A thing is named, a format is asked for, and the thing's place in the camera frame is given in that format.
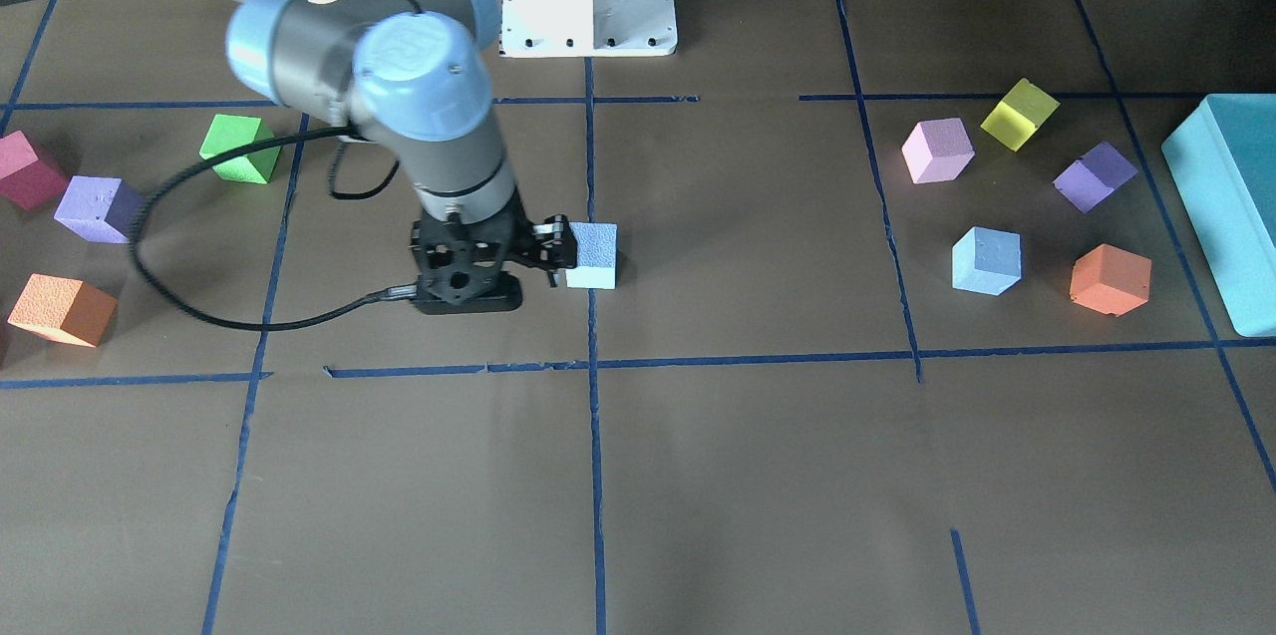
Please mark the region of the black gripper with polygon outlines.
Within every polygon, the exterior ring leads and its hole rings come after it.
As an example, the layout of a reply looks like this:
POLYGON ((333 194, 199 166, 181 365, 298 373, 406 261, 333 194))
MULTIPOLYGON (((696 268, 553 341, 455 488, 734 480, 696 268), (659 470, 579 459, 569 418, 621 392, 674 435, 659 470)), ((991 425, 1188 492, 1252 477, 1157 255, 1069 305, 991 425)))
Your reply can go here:
POLYGON ((547 286, 560 286, 560 272, 578 266, 578 240, 570 221, 544 221, 533 226, 521 196, 484 221, 468 223, 461 207, 436 218, 426 210, 419 221, 419 270, 443 277, 466 273, 485 277, 496 272, 510 254, 536 252, 536 266, 547 273, 547 286))

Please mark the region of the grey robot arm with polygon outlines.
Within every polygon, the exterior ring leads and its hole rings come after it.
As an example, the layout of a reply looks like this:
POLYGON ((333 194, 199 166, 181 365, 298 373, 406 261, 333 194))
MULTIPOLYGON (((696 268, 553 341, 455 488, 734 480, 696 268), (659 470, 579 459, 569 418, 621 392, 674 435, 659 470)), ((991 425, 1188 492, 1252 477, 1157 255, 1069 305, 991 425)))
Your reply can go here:
MULTIPOLYGON (((33 0, 3 0, 4 5, 33 0)), ((501 265, 575 266, 570 226, 524 215, 484 48, 498 0, 231 0, 225 52, 242 85, 396 154, 424 208, 424 273, 447 302, 501 265)))

